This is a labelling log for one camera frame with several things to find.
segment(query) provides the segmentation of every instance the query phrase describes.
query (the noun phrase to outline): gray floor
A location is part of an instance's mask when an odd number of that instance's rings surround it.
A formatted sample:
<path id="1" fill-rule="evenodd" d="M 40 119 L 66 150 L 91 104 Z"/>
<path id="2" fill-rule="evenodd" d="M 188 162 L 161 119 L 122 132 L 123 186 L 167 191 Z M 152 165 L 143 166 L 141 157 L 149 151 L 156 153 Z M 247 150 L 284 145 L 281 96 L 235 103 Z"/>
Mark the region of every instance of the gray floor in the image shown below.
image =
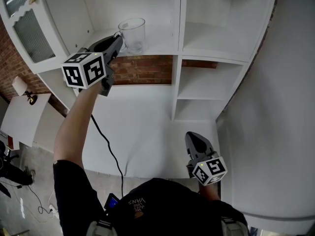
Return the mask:
<path id="1" fill-rule="evenodd" d="M 21 150 L 17 154 L 20 155 L 20 158 L 12 161 L 15 166 L 20 167 L 20 169 L 28 166 L 30 169 L 36 171 L 35 183 L 31 188 L 40 198 L 42 206 L 47 210 L 49 210 L 49 203 L 57 207 L 55 193 L 53 193 L 53 155 L 41 148 L 34 147 L 21 147 Z M 92 171 L 86 171 L 86 173 L 92 187 L 97 191 L 97 196 L 101 204 L 105 204 L 108 194 L 111 192 L 117 197 L 121 196 L 120 177 L 99 174 Z M 0 180 L 10 183 L 10 181 L 4 178 L 0 178 Z M 125 177 L 124 195 L 147 180 L 144 178 Z M 187 186 L 193 191 L 198 190 L 196 179 L 174 179 L 174 181 Z M 52 214 L 44 212 L 41 215 L 38 213 L 38 199 L 27 187 L 21 189 L 7 185 L 6 187 L 11 193 L 12 198 L 10 199 L 0 192 L 0 222 L 11 234 L 30 230 L 28 235 L 32 236 L 62 236 L 59 220 L 53 217 Z"/>

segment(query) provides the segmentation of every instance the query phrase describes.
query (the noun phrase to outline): black cable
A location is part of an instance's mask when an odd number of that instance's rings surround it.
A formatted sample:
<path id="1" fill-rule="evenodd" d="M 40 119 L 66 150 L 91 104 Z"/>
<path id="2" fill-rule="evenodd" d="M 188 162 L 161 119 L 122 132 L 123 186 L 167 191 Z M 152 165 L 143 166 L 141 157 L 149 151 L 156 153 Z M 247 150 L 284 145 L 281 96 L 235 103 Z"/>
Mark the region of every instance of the black cable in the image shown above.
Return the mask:
<path id="1" fill-rule="evenodd" d="M 114 156 L 114 154 L 113 154 L 113 152 L 112 152 L 112 150 L 111 150 L 111 148 L 110 148 L 109 140 L 106 138 L 106 136 L 103 135 L 102 131 L 99 129 L 99 126 L 98 126 L 96 120 L 94 119 L 93 115 L 91 115 L 91 118 L 92 118 L 92 120 L 93 120 L 93 122 L 94 122 L 94 124 L 95 124 L 95 126 L 96 126 L 96 128 L 97 128 L 97 130 L 99 131 L 100 135 L 107 141 L 107 145 L 108 145 L 109 152 L 112 154 L 112 156 L 114 157 L 114 159 L 115 159 L 115 161 L 116 161 L 117 168 L 118 168 L 118 170 L 119 170 L 119 172 L 120 172 L 120 175 L 122 176 L 122 198 L 123 198 L 123 197 L 124 197 L 124 193 L 123 193 L 124 176 L 123 176 L 123 173 L 122 173 L 122 171 L 121 171 L 120 168 L 119 168 L 119 164 L 118 164 L 117 158 Z"/>
<path id="2" fill-rule="evenodd" d="M 12 187 L 16 187 L 16 188 L 18 188 L 18 189 L 21 189 L 22 186 L 25 186 L 25 185 L 12 185 L 12 184 L 9 184 L 9 183 L 3 182 L 3 181 L 0 181 L 0 182 L 5 183 L 5 184 L 8 184 L 8 185 L 11 185 Z M 48 211 L 41 205 L 41 201 L 40 201 L 39 197 L 36 195 L 36 193 L 33 192 L 32 189 L 31 189 L 28 185 L 27 185 L 27 187 L 28 187 L 28 188 L 31 190 L 31 192 L 34 193 L 34 195 L 38 198 L 38 201 L 39 201 L 39 204 L 40 204 L 40 206 L 38 207 L 38 212 L 39 212 L 39 214 L 43 214 L 44 211 L 47 212 L 47 214 L 50 214 L 53 210 L 50 209 L 49 212 L 48 212 Z"/>
<path id="3" fill-rule="evenodd" d="M 12 187 L 19 187 L 19 186 L 22 186 L 22 185 L 12 185 L 12 184 L 9 184 L 9 183 L 7 183 L 7 182 L 3 182 L 3 181 L 0 181 L 1 183 L 5 183 L 5 184 L 7 184 L 7 185 L 11 185 Z"/>
<path id="4" fill-rule="evenodd" d="M 53 210 L 50 209 L 49 212 L 48 212 L 43 206 L 41 206 L 41 201 L 40 201 L 39 197 L 36 195 L 35 192 L 32 191 L 32 189 L 31 189 L 29 186 L 28 186 L 28 188 L 29 188 L 29 189 L 31 190 L 31 192 L 34 193 L 34 195 L 38 198 L 38 201 L 39 201 L 39 204 L 40 204 L 40 206 L 38 207 L 38 212 L 39 212 L 39 214 L 43 214 L 44 211 L 47 212 L 47 214 L 50 214 Z"/>
<path id="5" fill-rule="evenodd" d="M 1 160 L 1 168 L 0 168 L 0 170 L 1 170 L 3 168 L 3 161 L 1 159 L 1 157 L 0 157 L 0 160 Z"/>

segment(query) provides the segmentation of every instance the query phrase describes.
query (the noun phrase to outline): cabinet door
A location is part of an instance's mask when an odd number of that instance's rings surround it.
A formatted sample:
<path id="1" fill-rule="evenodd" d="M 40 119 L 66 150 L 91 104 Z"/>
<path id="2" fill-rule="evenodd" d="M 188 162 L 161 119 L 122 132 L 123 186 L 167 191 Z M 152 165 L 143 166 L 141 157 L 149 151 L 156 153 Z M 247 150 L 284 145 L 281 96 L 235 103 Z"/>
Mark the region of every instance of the cabinet door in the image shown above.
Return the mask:
<path id="1" fill-rule="evenodd" d="M 12 42 L 33 73 L 60 68 L 69 53 L 46 0 L 2 0 L 0 14 Z"/>

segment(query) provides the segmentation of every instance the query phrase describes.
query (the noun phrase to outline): lamp shade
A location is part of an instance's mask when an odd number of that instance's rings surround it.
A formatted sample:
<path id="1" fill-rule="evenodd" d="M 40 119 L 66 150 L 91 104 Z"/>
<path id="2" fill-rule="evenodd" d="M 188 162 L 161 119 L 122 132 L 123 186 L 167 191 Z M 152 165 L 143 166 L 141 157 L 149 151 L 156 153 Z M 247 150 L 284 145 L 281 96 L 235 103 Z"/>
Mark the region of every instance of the lamp shade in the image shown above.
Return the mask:
<path id="1" fill-rule="evenodd" d="M 28 85 L 26 85 L 26 83 L 19 76 L 14 78 L 12 85 L 19 96 L 23 95 L 23 93 L 25 93 L 26 89 L 28 88 Z"/>

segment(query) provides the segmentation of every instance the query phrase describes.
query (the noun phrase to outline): table lamp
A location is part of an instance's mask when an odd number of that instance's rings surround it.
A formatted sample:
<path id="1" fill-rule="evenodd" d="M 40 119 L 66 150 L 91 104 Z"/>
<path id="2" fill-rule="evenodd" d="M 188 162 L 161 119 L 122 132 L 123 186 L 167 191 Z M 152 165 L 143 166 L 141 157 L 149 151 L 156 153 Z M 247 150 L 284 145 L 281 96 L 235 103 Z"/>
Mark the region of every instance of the table lamp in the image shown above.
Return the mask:
<path id="1" fill-rule="evenodd" d="M 28 88 L 28 85 L 19 76 L 16 76 L 14 78 L 12 85 L 19 96 L 26 93 L 28 100 L 30 100 L 30 104 L 31 105 L 35 104 L 35 102 L 37 100 L 37 95 L 32 95 L 33 94 L 32 92 L 26 91 Z"/>

